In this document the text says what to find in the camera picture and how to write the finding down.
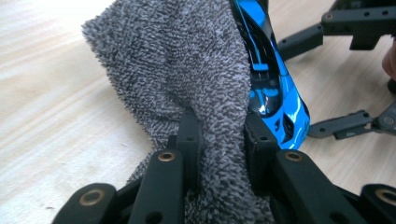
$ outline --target reflective blue surface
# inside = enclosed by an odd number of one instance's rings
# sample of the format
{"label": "reflective blue surface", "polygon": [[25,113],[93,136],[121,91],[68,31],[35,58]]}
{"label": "reflective blue surface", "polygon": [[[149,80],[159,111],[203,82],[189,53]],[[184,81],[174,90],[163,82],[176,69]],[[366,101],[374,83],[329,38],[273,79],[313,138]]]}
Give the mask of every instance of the reflective blue surface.
{"label": "reflective blue surface", "polygon": [[257,0],[236,0],[235,20],[251,64],[249,113],[257,113],[282,149],[298,149],[309,129],[309,112],[276,49],[271,24]]}

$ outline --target wooden table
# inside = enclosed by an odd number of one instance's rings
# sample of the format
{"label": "wooden table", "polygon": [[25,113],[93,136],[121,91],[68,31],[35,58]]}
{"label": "wooden table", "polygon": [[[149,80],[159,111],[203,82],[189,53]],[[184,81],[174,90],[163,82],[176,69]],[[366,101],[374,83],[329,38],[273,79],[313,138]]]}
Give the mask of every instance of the wooden table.
{"label": "wooden table", "polygon": [[[77,189],[121,188],[150,150],[81,34],[106,1],[0,3],[0,222],[49,223]],[[270,1],[278,39],[320,20],[330,0]],[[313,122],[360,109],[379,115],[395,100],[372,51],[349,51],[350,37],[287,62]],[[359,193],[367,183],[396,186],[396,137],[368,133],[342,141],[307,138],[301,148],[330,178]]]}

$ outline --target terry cloth towel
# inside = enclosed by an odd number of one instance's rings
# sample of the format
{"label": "terry cloth towel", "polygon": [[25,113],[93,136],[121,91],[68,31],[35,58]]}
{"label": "terry cloth towel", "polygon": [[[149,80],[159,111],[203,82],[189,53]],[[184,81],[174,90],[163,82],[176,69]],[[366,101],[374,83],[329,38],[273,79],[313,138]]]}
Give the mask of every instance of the terry cloth towel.
{"label": "terry cloth towel", "polygon": [[[83,34],[153,151],[165,149],[187,107],[200,120],[202,190],[186,198],[186,223],[273,222],[248,183],[250,68],[228,0],[117,0]],[[145,173],[149,156],[129,181]]]}

